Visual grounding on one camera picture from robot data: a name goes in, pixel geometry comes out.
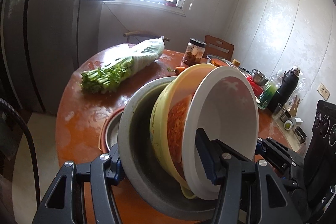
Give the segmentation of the clear jar with pickles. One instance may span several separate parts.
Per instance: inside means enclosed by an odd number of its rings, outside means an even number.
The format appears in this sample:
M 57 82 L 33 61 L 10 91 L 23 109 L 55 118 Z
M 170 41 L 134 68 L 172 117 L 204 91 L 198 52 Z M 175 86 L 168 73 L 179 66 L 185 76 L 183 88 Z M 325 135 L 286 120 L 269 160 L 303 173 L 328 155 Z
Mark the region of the clear jar with pickles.
M 205 52 L 207 44 L 197 39 L 190 39 L 182 58 L 182 62 L 188 66 L 199 64 Z

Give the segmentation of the steel bowl behind jars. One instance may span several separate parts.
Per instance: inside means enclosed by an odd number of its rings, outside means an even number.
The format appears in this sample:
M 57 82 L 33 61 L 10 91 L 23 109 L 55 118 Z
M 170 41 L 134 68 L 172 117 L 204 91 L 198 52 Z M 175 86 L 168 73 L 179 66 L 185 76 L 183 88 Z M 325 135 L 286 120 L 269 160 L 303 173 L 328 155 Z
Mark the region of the steel bowl behind jars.
M 215 55 L 207 55 L 207 62 L 216 66 L 216 67 L 221 67 L 221 66 L 230 66 L 231 62 Z

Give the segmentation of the celery bunch in bag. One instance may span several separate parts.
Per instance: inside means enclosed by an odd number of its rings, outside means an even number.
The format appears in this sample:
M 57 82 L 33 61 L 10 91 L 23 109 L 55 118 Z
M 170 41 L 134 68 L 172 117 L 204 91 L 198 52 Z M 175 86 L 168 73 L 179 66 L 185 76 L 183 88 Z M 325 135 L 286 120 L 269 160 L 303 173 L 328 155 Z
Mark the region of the celery bunch in bag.
M 158 60 L 164 49 L 163 36 L 145 40 L 111 63 L 81 73 L 80 87 L 91 94 L 116 92 L 124 80 Z

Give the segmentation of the small steel bowl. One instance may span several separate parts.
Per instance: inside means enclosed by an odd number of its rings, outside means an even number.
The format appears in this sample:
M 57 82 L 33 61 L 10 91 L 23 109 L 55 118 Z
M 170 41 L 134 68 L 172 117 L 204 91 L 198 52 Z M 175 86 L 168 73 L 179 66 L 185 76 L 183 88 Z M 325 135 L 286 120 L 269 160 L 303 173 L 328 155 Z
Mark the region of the small steel bowl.
M 258 86 L 264 86 L 268 83 L 268 78 L 257 69 L 252 69 L 251 77 L 253 82 Z

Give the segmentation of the red packet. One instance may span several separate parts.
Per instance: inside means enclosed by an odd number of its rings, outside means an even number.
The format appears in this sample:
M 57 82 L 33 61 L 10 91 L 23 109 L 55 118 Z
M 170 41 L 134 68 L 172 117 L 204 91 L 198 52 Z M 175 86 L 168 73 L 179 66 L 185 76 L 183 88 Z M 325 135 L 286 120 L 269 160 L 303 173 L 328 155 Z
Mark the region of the red packet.
M 246 77 L 247 81 L 250 83 L 251 87 L 252 87 L 252 90 L 255 94 L 255 96 L 257 98 L 259 98 L 259 96 L 263 93 L 264 89 L 262 86 L 259 86 L 258 84 L 256 84 L 253 79 L 252 79 L 252 76 L 247 76 Z

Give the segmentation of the grey refrigerator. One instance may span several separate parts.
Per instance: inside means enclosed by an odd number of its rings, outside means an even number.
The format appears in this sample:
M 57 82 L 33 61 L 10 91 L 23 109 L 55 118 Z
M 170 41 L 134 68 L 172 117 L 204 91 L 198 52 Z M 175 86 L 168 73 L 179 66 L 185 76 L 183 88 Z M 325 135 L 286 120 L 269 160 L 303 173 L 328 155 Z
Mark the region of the grey refrigerator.
M 10 102 L 54 115 L 77 64 L 75 0 L 1 0 L 1 56 Z

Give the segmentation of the small carrot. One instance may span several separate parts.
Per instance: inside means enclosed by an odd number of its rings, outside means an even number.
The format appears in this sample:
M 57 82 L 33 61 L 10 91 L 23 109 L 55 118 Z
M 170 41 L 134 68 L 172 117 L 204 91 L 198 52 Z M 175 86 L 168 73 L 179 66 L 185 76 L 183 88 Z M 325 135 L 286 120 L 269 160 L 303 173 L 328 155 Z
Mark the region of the small carrot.
M 186 67 L 176 67 L 176 68 L 168 68 L 167 69 L 170 73 L 174 73 L 176 76 L 181 74 L 183 71 L 186 70 Z

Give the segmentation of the wall socket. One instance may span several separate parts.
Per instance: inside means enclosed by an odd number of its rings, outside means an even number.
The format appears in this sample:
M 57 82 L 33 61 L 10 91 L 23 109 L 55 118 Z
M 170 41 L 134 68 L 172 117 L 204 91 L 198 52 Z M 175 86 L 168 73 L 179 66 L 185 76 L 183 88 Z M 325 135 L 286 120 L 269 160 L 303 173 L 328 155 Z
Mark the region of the wall socket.
M 317 91 L 325 101 L 329 99 L 330 92 L 327 90 L 326 86 L 323 83 L 319 84 Z

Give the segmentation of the green bottle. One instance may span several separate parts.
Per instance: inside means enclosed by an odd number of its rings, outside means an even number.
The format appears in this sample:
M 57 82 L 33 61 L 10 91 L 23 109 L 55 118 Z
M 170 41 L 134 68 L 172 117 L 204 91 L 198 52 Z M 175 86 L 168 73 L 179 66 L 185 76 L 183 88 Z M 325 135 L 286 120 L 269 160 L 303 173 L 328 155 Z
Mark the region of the green bottle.
M 281 86 L 283 76 L 284 71 L 280 69 L 270 77 L 268 83 L 264 88 L 264 91 L 259 96 L 258 108 L 264 110 L 268 106 L 275 92 Z

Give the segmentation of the grey speckled bowl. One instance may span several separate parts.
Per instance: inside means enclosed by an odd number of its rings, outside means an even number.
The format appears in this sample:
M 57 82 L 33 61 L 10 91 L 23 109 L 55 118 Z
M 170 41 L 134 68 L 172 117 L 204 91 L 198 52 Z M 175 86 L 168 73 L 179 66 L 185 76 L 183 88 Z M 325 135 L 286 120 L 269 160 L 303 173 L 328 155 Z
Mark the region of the grey speckled bowl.
M 127 181 L 116 194 L 124 223 L 210 223 L 215 202 L 187 199 L 155 157 L 150 141 L 154 104 L 173 77 L 153 80 L 131 97 L 121 116 L 118 148 Z

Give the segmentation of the black stove appliance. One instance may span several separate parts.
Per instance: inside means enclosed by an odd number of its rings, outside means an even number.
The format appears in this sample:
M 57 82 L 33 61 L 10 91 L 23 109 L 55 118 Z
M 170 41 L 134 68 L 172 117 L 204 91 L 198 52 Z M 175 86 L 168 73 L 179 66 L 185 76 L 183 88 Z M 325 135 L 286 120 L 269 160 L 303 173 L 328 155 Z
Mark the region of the black stove appliance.
M 307 186 L 335 185 L 335 104 L 319 100 L 304 159 Z

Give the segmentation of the brown sauce bottle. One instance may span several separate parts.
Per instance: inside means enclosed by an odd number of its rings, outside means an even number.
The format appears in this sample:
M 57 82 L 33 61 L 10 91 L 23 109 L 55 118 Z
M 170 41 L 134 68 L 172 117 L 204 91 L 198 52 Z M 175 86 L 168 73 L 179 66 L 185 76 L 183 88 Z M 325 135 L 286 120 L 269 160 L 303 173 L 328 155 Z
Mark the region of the brown sauce bottle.
M 240 67 L 240 62 L 237 61 L 236 59 L 233 59 L 232 63 L 231 63 L 231 66 L 235 67 L 235 68 L 238 68 L 238 67 Z

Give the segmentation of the black thermos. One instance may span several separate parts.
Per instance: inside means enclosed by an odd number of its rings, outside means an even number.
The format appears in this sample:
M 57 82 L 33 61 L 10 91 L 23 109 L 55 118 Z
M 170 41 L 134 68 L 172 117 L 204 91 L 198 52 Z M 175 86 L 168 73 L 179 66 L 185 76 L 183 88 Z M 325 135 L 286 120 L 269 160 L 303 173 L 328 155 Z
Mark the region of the black thermos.
M 271 101 L 268 103 L 267 109 L 274 113 L 278 104 L 285 105 L 291 94 L 297 87 L 299 81 L 299 67 L 293 67 L 291 70 L 284 73 L 280 87 L 276 90 Z

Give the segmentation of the white red-patterned bowl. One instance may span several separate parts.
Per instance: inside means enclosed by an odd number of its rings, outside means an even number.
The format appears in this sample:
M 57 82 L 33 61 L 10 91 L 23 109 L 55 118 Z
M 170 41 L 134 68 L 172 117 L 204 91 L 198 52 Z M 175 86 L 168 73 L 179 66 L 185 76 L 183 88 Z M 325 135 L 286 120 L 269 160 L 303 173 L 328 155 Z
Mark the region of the white red-patterned bowl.
M 195 147 L 198 128 L 210 140 L 218 139 L 248 159 L 253 159 L 259 133 L 259 113 L 251 85 L 236 68 L 210 71 L 198 86 L 187 114 L 182 164 L 187 185 L 197 197 L 215 200 L 219 186 L 206 177 Z

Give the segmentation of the yellow bowl with handle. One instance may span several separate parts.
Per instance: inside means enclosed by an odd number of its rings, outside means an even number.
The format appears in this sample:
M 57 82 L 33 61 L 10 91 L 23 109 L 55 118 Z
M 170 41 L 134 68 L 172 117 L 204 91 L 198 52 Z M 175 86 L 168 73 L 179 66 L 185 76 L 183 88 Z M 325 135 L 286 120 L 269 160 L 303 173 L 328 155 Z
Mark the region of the yellow bowl with handle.
M 214 70 L 211 64 L 197 64 L 185 69 L 164 88 L 156 100 L 150 118 L 150 141 L 161 167 L 192 200 L 182 164 L 182 141 L 191 100 L 202 80 Z

